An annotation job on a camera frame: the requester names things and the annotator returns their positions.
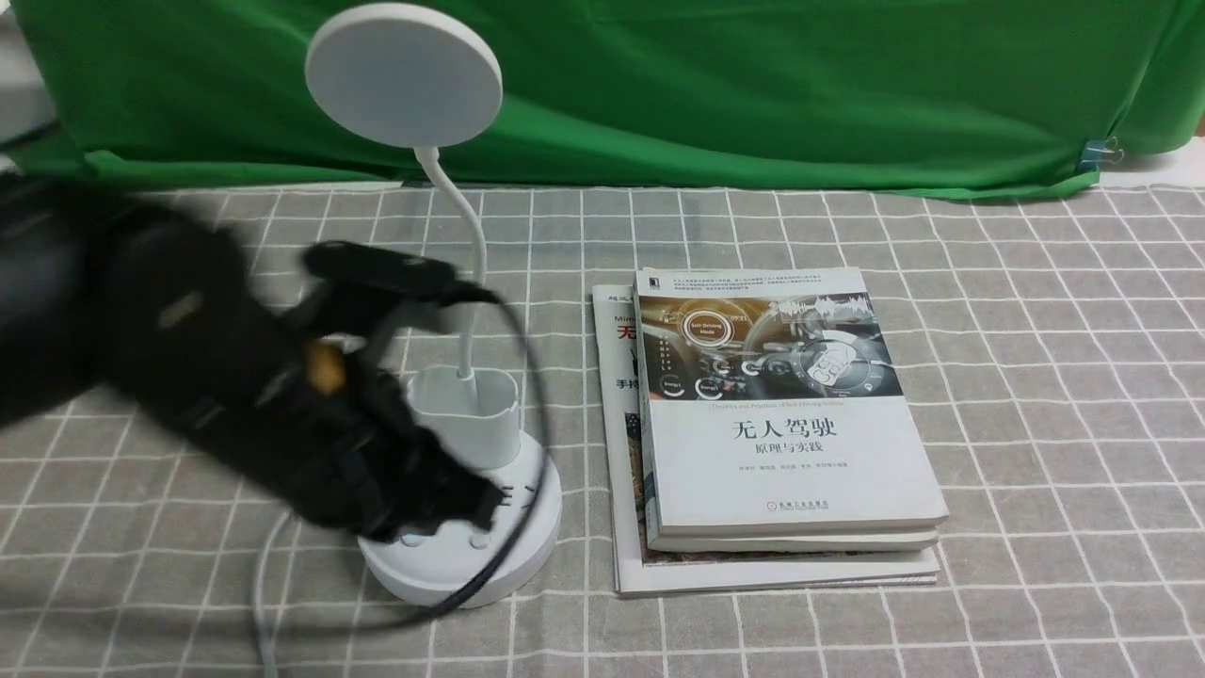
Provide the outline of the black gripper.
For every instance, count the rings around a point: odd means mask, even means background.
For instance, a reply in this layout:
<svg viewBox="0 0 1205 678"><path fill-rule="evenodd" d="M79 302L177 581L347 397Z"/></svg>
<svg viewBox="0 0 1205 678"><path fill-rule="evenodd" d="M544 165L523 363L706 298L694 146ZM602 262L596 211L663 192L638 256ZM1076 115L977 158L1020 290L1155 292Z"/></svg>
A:
<svg viewBox="0 0 1205 678"><path fill-rule="evenodd" d="M400 383L359 352L304 344L301 369L264 408L272 421L255 481L305 521L382 544L447 521L494 527L501 489L453 462Z"/></svg>

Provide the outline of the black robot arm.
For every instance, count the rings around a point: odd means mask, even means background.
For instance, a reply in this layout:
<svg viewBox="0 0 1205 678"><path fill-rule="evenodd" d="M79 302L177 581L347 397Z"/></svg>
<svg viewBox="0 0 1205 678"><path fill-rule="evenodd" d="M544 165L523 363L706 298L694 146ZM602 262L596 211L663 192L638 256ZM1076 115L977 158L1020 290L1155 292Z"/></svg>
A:
<svg viewBox="0 0 1205 678"><path fill-rule="evenodd" d="M107 387L301 519L378 543L492 527L502 490L422 426L380 365L400 328L474 299L447 263L329 241L313 291L268 308L228 226L2 175L2 425Z"/></svg>

